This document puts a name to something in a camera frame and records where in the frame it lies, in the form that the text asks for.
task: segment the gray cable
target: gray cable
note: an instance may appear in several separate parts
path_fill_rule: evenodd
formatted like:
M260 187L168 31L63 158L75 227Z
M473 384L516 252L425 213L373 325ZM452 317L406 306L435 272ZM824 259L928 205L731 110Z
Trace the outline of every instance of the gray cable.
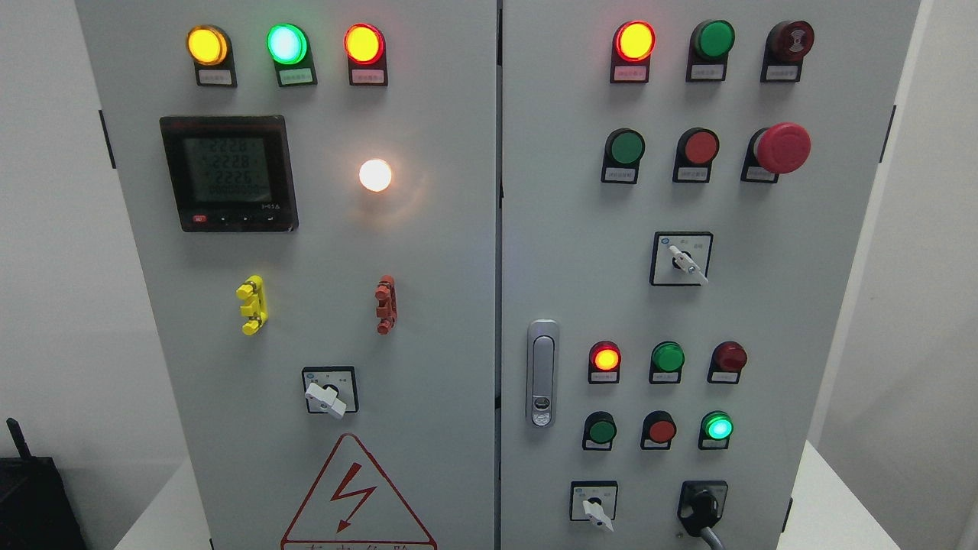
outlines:
M700 530L699 536L703 537L703 540L710 545L711 550L726 550L724 548L724 543L717 536L717 533L713 532L710 527L704 527Z

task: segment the antenna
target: antenna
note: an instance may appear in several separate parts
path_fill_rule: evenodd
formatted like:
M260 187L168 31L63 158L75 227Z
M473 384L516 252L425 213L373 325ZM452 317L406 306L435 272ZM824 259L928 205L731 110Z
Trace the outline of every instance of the antenna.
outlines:
M23 460L31 460L34 457L30 454L30 449L27 448L27 441L23 438L23 432L21 431L21 425L13 418L7 419L7 428L10 429L10 437L14 439L14 445L17 446L17 452L20 454Z

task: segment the gray metal panel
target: gray metal panel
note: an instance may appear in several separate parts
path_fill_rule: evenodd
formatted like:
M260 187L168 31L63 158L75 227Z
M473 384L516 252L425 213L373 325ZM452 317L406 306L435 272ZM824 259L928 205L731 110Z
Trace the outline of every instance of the gray metal panel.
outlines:
M277 548L347 431L441 547L490 548L496 3L77 8L215 548ZM360 21L387 40L388 88L347 83L343 34ZM310 36L318 86L277 86L265 33L280 22ZM196 86L184 39L201 23L229 33L239 88ZM271 114L286 118L298 231L181 232L159 117ZM356 179L373 157L394 170L379 195ZM247 338L234 292L252 273L265 279L270 321ZM401 315L388 337L374 329L384 273ZM357 369L360 411L341 421L307 414L302 396L302 367L329 364ZM352 522L394 513L368 501Z
M683 532L683 480L726 480L716 531L729 548L773 549L822 377L917 2L717 3L508 0L503 62L504 548L705 548ZM618 25L646 19L657 45L648 85L610 85ZM736 29L726 82L684 82L689 35L706 19ZM761 84L773 25L816 32L797 84ZM808 128L807 164L777 185L739 182L751 135L791 120ZM608 133L629 126L647 143L637 186L601 184ZM673 184L680 135L716 131L709 184ZM648 284L656 231L714 234L706 288ZM546 429L524 419L526 327L560 324L556 408ZM587 353L617 342L622 382L589 386ZM687 352L683 382L651 386L662 341ZM738 386L705 383L725 340L750 356ZM669 451L640 451L645 415L672 413ZM698 423L731 413L731 448L696 448ZM614 415L610 452L581 450L589 413ZM616 480L614 533L568 521L572 481Z

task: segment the lcd display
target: lcd display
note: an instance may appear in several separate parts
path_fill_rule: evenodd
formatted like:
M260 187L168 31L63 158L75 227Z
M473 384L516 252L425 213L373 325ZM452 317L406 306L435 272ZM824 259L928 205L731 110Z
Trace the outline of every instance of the lcd display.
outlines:
M194 199L199 203L264 203L272 187L260 137L184 138Z

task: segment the lightning bolt symbol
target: lightning bolt symbol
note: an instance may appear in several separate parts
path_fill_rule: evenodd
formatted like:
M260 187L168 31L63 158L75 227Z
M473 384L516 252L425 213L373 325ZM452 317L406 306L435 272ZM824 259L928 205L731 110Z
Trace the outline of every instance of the lightning bolt symbol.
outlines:
M360 510L360 507L364 505L364 502L367 502L367 499L370 498L370 495L374 494L374 490L377 489L377 486L374 485L373 487L367 487L365 489L360 489L358 491L352 491L348 493L343 492L346 486L349 485L351 481L353 481L354 477L356 477L357 472L360 472L361 468L363 467L359 463L354 462L353 464L351 464L350 469L346 472L346 476L343 477L343 481L339 483L339 487L336 488L336 492L334 492L333 497L330 498L330 502L333 502L335 500L342 500L344 498L349 498L351 496L356 496L358 494L363 495L360 498L360 502L358 502L357 505L353 507L353 511L350 512L350 515L347 516L345 520L339 520L339 525L336 527L336 532L340 532L346 529L347 527L350 527L350 519L353 518L353 515L357 513L357 510Z

